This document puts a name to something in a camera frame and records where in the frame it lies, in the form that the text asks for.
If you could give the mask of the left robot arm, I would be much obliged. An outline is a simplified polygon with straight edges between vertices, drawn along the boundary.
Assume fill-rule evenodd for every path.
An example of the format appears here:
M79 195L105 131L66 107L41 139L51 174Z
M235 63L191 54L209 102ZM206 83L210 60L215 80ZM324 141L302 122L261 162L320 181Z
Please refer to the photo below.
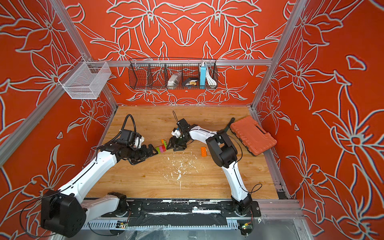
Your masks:
M133 148L116 143L99 147L95 158L58 190L47 191L41 202L41 227L67 238L75 236L90 221L105 214L130 216L127 197L117 192L87 202L85 197L101 177L119 161L139 164L158 154L152 145Z

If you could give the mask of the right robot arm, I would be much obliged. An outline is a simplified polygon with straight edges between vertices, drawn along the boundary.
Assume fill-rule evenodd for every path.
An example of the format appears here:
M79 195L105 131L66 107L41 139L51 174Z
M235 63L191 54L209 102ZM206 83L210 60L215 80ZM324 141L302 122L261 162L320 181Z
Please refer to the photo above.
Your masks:
M252 196L242 180L238 167L238 150L227 134L235 118L231 118L228 125L220 131L209 131L194 124L190 125L185 119L177 121L177 127L172 131L167 149L184 151L188 142L199 141L207 145L215 164L220 167L229 183L234 212L243 217L251 211Z

